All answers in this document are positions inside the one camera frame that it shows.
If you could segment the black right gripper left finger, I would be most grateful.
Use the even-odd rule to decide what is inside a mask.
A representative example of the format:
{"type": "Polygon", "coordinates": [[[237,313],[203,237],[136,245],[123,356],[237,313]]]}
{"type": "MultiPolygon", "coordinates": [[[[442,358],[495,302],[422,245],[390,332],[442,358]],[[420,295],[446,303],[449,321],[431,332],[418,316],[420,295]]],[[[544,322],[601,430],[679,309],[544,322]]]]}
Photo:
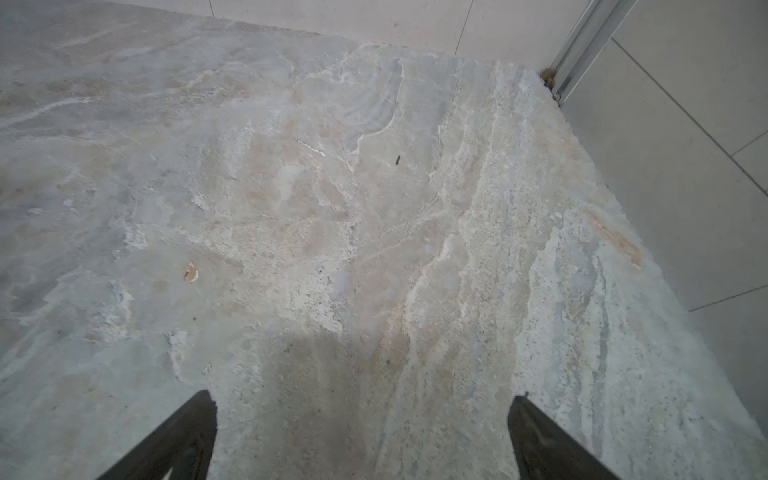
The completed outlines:
{"type": "Polygon", "coordinates": [[[216,435],[216,402],[200,390],[99,480],[205,479],[216,435]]]}

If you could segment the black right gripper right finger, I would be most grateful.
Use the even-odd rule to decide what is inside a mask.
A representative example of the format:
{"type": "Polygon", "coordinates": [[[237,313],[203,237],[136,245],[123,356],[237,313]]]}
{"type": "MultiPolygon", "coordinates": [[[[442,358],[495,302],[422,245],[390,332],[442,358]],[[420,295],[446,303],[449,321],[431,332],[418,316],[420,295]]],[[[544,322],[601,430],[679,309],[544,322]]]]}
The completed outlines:
{"type": "Polygon", "coordinates": [[[514,397],[507,426],[521,479],[619,480],[525,395],[514,397]]]}

